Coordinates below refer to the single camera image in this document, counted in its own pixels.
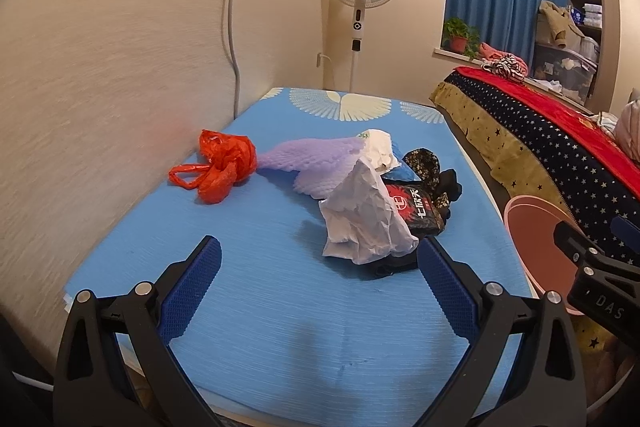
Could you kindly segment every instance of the red blanket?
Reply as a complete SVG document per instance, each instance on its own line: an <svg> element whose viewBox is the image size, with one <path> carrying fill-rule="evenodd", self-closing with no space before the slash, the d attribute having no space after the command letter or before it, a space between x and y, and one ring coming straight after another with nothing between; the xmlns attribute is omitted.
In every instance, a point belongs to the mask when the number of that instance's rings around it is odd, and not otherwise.
<svg viewBox="0 0 640 427"><path fill-rule="evenodd" d="M460 66L456 71L497 87L553 122L587 149L640 200L640 169L593 122L558 100L530 89L526 84L516 84L487 71L466 66Z"/></svg>

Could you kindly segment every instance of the crumpled paper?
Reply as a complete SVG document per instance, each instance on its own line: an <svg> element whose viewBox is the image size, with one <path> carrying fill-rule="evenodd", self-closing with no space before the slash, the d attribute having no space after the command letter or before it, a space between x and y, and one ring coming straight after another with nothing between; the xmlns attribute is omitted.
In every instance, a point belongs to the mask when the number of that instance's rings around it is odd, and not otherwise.
<svg viewBox="0 0 640 427"><path fill-rule="evenodd" d="M380 174L365 157L358 158L319 206L328 232L324 256L365 264L387 255L402 257L418 246Z"/></svg>
<svg viewBox="0 0 640 427"><path fill-rule="evenodd" d="M394 156L391 144L391 135L380 129L367 129L358 134L364 138L364 148L362 155L369 160L378 174L385 174L401 166Z"/></svg>

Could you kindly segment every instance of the navy blanket with stars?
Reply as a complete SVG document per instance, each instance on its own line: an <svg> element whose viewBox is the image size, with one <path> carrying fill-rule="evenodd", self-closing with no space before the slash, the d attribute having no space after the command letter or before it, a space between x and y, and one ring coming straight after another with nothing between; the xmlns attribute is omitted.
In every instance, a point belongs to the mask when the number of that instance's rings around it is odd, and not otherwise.
<svg viewBox="0 0 640 427"><path fill-rule="evenodd" d="M638 256L610 231L622 216L640 227L640 202L572 136L516 98L458 71L445 82L456 86L520 140L553 179L582 231L607 256L640 264Z"/></svg>

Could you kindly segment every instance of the pink bowl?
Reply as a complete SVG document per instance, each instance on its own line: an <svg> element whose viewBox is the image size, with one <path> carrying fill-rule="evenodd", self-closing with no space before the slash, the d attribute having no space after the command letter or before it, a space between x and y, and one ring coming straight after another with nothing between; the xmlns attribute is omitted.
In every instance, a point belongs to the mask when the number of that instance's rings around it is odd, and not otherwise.
<svg viewBox="0 0 640 427"><path fill-rule="evenodd" d="M554 244L554 229L560 221L567 221L580 230L557 206L535 196L516 196L504 209L504 225L536 291L539 295L557 291L570 314L582 315L566 303L576 267Z"/></svg>

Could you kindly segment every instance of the fan stand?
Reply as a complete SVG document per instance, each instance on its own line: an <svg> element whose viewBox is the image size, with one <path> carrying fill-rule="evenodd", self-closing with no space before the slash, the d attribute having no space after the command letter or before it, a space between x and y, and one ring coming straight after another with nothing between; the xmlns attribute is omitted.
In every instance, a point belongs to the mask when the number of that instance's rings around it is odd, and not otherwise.
<svg viewBox="0 0 640 427"><path fill-rule="evenodd" d="M356 0L353 8L353 21L351 34L351 74L349 76L349 92L353 92L353 84L358 70L358 58L364 34L364 7L367 0Z"/></svg>

